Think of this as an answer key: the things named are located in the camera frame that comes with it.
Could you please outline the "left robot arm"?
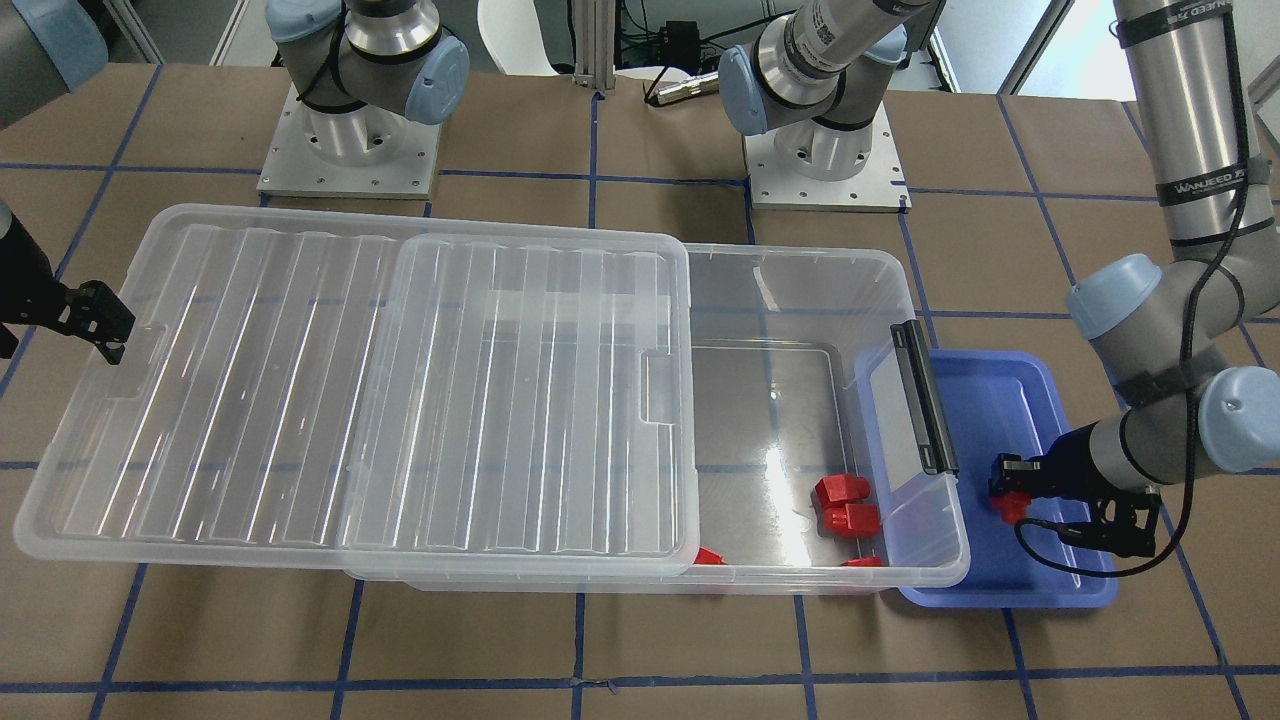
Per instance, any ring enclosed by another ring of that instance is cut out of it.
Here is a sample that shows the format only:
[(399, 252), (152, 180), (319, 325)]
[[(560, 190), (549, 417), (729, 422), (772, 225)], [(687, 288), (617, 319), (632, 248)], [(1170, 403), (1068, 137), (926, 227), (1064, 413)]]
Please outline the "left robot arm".
[(1230, 1), (1119, 1), (1172, 260), (1132, 254), (1068, 310), (1125, 409), (1037, 457), (1000, 455), (991, 505), (1016, 536), (1157, 556), (1161, 492), (1277, 460), (1277, 373), (1234, 366), (1221, 334), (1277, 306), (1277, 222)]

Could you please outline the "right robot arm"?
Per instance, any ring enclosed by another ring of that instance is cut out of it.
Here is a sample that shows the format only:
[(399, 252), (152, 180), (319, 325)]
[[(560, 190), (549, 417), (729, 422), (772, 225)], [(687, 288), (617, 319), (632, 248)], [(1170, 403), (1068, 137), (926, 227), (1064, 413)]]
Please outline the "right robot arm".
[[(458, 106), (470, 70), (465, 44), (431, 1), (270, 1), (265, 19), (298, 100), (315, 115), (376, 108), (439, 126)], [(3, 4), (3, 124), (76, 91), (108, 64), (108, 45), (78, 1)], [(3, 356), (15, 325), (90, 342), (111, 365), (134, 314), (101, 281), (63, 283), (10, 208), (3, 209)]]

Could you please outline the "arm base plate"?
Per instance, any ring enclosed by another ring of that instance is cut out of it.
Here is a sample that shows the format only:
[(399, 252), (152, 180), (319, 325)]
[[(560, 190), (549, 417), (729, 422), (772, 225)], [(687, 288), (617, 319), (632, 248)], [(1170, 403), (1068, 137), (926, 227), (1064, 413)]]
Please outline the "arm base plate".
[(293, 199), (428, 200), (442, 127), (380, 108), (325, 114), (289, 87), (259, 173), (257, 191)]
[(869, 126), (806, 120), (742, 138), (751, 201), (785, 211), (905, 213), (913, 208), (883, 105)]

